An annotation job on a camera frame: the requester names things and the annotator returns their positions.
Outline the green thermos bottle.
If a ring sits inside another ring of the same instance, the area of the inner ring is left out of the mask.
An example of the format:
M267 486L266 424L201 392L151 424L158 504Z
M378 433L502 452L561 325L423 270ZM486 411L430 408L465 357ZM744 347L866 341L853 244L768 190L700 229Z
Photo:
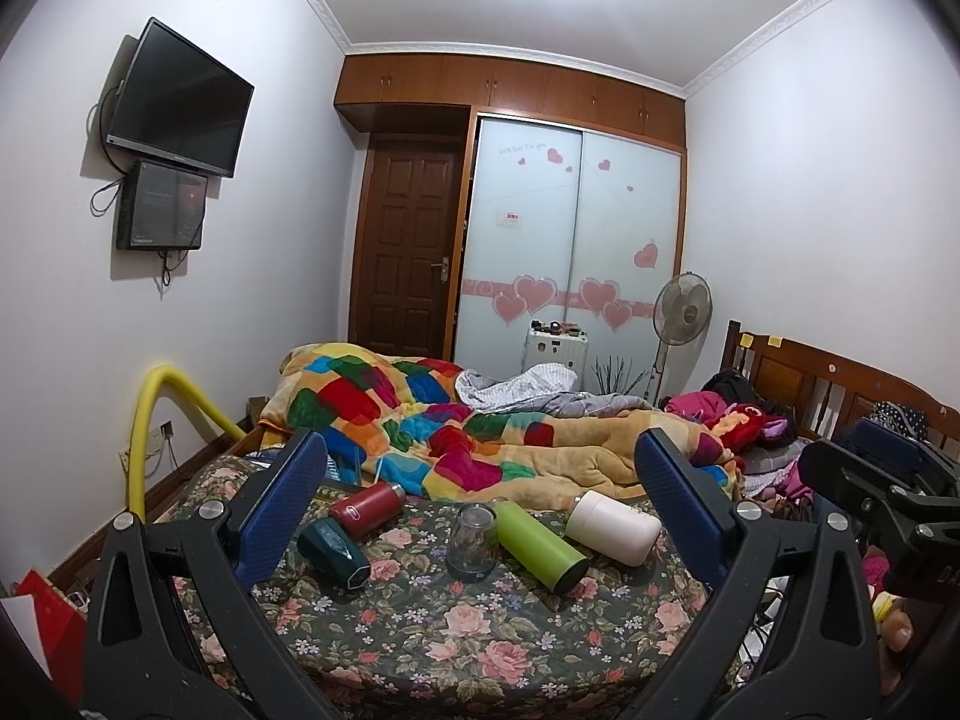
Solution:
M578 585L589 569L589 559L553 530L512 500L493 504L501 546L554 595Z

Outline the dark green hexagonal cup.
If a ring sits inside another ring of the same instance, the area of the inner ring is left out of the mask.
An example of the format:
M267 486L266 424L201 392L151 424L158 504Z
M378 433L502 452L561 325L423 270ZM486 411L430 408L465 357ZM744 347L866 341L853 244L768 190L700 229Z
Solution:
M314 572L342 589L361 589L370 578L370 561L332 517L318 518L302 528L296 547Z

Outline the white thermos cup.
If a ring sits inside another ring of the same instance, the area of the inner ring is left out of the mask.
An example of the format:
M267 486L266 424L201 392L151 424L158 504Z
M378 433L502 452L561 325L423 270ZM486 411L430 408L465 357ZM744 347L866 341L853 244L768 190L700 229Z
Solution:
M596 491L587 491L569 511L565 536L626 567L640 567L661 530L658 517Z

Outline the clear glass cup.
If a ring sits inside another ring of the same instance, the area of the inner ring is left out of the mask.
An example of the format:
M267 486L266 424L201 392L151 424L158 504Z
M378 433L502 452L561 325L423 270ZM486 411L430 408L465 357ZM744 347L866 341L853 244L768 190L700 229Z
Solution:
M460 507L446 546L446 566L452 577L478 582L498 562L496 514L487 504Z

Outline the wooden headboard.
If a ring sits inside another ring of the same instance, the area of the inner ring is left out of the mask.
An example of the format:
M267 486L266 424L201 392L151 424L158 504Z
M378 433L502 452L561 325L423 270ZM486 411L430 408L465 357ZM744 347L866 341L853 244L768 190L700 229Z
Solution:
M727 324L722 369L736 369L765 400L788 408L807 439L832 437L865 418L881 401L895 401L928 418L928 439L958 460L958 410L889 372L810 344Z

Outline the red paper bag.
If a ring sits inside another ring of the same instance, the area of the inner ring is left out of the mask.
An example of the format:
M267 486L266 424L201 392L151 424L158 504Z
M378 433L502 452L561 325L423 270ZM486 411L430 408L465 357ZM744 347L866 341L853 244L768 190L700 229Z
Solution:
M39 639L53 685L73 707L83 695L86 616L43 574L31 569L14 590L34 601Z

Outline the red plush toy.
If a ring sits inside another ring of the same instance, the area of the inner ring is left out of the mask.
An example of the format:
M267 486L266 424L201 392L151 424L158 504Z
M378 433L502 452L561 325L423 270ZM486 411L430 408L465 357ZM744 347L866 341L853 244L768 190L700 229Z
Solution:
M755 403L729 406L708 424L708 429L734 454L742 454L755 445L777 449L796 438L796 428L787 416L770 415Z

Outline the red thermos bottle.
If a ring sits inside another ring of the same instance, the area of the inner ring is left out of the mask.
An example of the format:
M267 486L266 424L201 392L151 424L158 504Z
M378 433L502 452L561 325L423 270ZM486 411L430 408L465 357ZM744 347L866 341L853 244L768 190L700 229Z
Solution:
M400 484L378 481L337 500L329 515L351 539L358 541L402 514L405 502L407 493Z

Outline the standing electric fan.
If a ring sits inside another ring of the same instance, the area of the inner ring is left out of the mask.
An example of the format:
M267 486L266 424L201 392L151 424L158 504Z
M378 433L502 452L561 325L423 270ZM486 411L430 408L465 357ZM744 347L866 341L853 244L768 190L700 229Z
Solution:
M649 403L659 399L669 349L695 341L708 327L712 315L711 288L695 271L684 271L664 284L652 312L658 348L644 390L644 398Z

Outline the yellow foam tube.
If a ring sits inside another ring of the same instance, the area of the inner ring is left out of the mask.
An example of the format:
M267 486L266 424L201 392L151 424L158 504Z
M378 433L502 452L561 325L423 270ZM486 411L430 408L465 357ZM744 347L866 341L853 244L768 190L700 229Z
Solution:
M181 395L187 405L199 411L206 421L218 426L225 436L233 442L241 442L247 433L236 421L231 421L228 415L218 408L206 393L189 377L171 364L155 366L146 374L140 387L139 398L133 413L130 442L127 449L127 510L148 522L146 508L146 462L149 450L162 452L167 444L167 432L161 426L155 426L153 411L156 401L165 388L171 388L174 394Z

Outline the colourful patchwork blanket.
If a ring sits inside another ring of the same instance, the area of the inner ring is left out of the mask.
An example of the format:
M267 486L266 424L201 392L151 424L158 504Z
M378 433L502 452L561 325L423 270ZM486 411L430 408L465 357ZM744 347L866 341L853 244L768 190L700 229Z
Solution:
M587 491L642 496L636 442L660 427L723 493L742 493L734 454L696 422L647 408L612 416L482 413L457 398L459 372L441 359L305 344L281 363L260 417L263 440L277 444L313 429L347 483L392 481L425 499L511 499L531 511L561 511Z

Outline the white small cabinet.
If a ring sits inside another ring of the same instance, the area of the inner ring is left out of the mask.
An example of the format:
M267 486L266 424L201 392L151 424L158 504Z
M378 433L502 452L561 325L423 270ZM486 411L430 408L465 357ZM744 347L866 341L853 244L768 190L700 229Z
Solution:
M523 362L521 369L527 371L537 364L556 362L584 380L589 337L576 323L542 322L534 319L530 322L524 338Z

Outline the white patterned cloth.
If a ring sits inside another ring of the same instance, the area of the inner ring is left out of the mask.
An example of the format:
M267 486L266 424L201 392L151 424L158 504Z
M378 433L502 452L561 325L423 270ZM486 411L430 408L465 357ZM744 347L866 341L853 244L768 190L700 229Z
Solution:
M554 418L608 418L622 411L651 410L651 405L636 395L581 390L578 374L558 362L540 362L506 380L464 369L455 378L454 390L462 405L483 415L544 413Z

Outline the wardrobe with heart stickers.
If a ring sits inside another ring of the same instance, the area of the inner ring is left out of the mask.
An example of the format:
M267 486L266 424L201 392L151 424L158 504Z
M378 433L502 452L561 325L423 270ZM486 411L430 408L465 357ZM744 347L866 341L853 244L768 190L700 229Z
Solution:
M680 268L685 104L592 71L466 54L345 60L338 114L464 144L441 358L505 379L530 322L589 337L581 382L644 395L652 312Z

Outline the brown wooden door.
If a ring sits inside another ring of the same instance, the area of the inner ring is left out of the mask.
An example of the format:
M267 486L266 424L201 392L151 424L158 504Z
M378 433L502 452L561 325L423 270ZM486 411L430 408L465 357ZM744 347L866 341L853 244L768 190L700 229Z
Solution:
M350 281L353 343L387 356L443 354L462 158L454 138L371 138Z

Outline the small black wall monitor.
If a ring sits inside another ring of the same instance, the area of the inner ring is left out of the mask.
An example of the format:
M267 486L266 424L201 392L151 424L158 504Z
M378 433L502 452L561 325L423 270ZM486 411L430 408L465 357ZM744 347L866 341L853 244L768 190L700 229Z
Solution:
M202 247L208 179L155 161L138 160L122 181L116 247L181 252Z

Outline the wall-mounted black television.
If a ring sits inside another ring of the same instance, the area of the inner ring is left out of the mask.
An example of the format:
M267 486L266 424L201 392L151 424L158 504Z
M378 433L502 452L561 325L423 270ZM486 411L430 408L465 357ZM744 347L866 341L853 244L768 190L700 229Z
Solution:
M149 18L119 85L106 143L231 177L252 96L241 75Z

